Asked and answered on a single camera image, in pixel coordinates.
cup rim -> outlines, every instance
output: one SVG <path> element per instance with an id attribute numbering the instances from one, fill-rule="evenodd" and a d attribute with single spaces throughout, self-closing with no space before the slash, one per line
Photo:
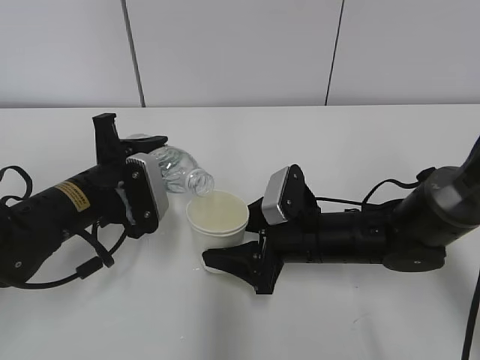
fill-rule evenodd
<path id="1" fill-rule="evenodd" d="M 228 230 L 211 231 L 211 230 L 204 229 L 201 226 L 197 226 L 190 219 L 190 216 L 188 215 L 188 208 L 190 207 L 191 203 L 195 200 L 195 199 L 192 199 L 192 200 L 190 200 L 190 202 L 188 202 L 187 207 L 185 208 L 185 214 L 187 215 L 187 220 L 188 220 L 188 223 L 190 224 L 190 226 L 193 227 L 196 231 L 199 231 L 200 233 L 203 233 L 204 235 L 210 235 L 210 236 L 229 236 L 229 235 L 233 235 L 233 234 L 238 233 L 239 231 L 243 230 L 247 226 L 248 219 L 250 218 L 250 210 L 248 209 L 247 203 L 242 198 L 240 198 L 239 196 L 236 196 L 234 193 L 230 193 L 229 191 L 217 190 L 217 189 L 215 189 L 213 191 L 217 192 L 217 193 L 229 194 L 232 197 L 236 197 L 238 200 L 240 200 L 245 205 L 245 208 L 247 209 L 247 220 L 242 225 L 237 226 L 237 227 L 232 228 L 232 229 L 228 229 Z"/>

white wall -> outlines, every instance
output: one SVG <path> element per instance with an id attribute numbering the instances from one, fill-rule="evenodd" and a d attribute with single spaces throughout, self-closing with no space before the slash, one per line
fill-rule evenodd
<path id="1" fill-rule="evenodd" d="M 346 0 L 329 105 L 480 102 L 480 1 Z"/>
<path id="2" fill-rule="evenodd" d="M 320 105 L 342 0 L 125 0 L 146 106 Z M 480 2 L 344 0 L 328 105 L 480 102 Z M 122 0 L 4 0 L 0 107 L 138 107 Z"/>
<path id="3" fill-rule="evenodd" d="M 147 106 L 323 105 L 340 0 L 133 0 Z"/>
<path id="4" fill-rule="evenodd" d="M 138 107 L 118 0 L 3 0 L 0 107 Z"/>

black bracket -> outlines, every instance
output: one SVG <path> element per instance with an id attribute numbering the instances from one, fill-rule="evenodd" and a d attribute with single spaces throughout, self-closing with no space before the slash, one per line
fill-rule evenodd
<path id="1" fill-rule="evenodd" d="M 203 253 L 205 264 L 241 278 L 249 283 L 256 294 L 272 294 L 284 261 L 275 256 L 272 244 L 266 240 L 266 232 L 259 234 L 259 241 L 211 249 Z"/>

yellow warning label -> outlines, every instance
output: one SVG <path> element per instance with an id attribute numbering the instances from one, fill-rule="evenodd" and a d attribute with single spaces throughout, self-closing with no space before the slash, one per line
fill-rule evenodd
<path id="1" fill-rule="evenodd" d="M 87 196 L 73 182 L 63 181 L 55 187 L 68 196 L 78 212 L 82 212 L 90 207 Z"/>

black cable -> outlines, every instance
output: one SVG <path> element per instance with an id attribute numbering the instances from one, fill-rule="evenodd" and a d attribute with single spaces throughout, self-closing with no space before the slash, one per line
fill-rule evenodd
<path id="1" fill-rule="evenodd" d="M 79 275 L 77 273 L 72 274 L 70 276 L 64 277 L 63 279 L 51 281 L 49 283 L 19 283 L 15 280 L 5 280 L 0 278 L 0 281 L 4 284 L 10 285 L 11 287 L 16 287 L 18 289 L 24 290 L 41 290 L 41 289 L 52 289 L 53 287 L 60 287 L 61 285 L 65 285 L 70 283 L 71 281 L 78 279 Z"/>
<path id="2" fill-rule="evenodd" d="M 477 284 L 475 292 L 472 297 L 472 304 L 470 305 L 470 312 L 468 320 L 466 321 L 465 340 L 463 341 L 462 359 L 468 360 L 470 357 L 470 349 L 472 347 L 473 331 L 475 330 L 475 322 L 477 320 L 477 313 L 480 305 L 480 272 L 478 273 Z"/>
<path id="3" fill-rule="evenodd" d="M 123 233 L 120 235 L 120 238 L 117 240 L 115 245 L 109 250 L 109 254 L 113 255 L 123 244 L 125 239 L 127 238 L 127 230 L 123 230 Z"/>
<path id="4" fill-rule="evenodd" d="M 352 200 L 344 200 L 344 199 L 335 199 L 332 197 L 316 197 L 316 201 L 326 201 L 327 203 L 339 203 L 339 204 L 349 204 L 349 205 L 355 205 L 355 206 L 362 206 L 361 202 L 358 201 L 352 201 Z"/>
<path id="5" fill-rule="evenodd" d="M 96 233 L 94 227 L 92 227 L 92 233 Z M 120 238 L 117 242 L 112 246 L 112 248 L 108 251 L 110 255 L 113 255 L 119 248 L 122 246 L 123 242 L 127 238 L 127 230 L 124 230 L 123 233 L 120 235 Z M 51 281 L 48 283 L 20 283 L 15 280 L 11 279 L 4 279 L 0 277 L 0 282 L 10 285 L 11 287 L 16 287 L 18 289 L 24 290 L 42 290 L 42 289 L 52 289 L 53 287 L 60 287 L 61 285 L 65 285 L 70 283 L 71 281 L 78 279 L 80 275 L 78 273 L 72 274 L 70 276 L 64 277 L 63 279 Z"/>
<path id="6" fill-rule="evenodd" d="M 375 191 L 377 191 L 377 189 L 380 186 L 382 186 L 383 184 L 386 184 L 386 183 L 391 183 L 391 184 L 397 185 L 399 188 L 402 188 L 402 189 L 414 189 L 414 188 L 416 188 L 417 186 L 420 185 L 420 181 L 413 182 L 411 184 L 406 184 L 404 182 L 395 180 L 394 178 L 387 178 L 386 180 L 383 180 L 382 182 L 375 185 L 373 187 L 373 189 L 370 190 L 370 192 L 367 194 L 367 196 L 361 202 L 361 206 L 366 206 L 368 204 L 368 200 L 372 197 L 372 195 L 374 195 Z"/>

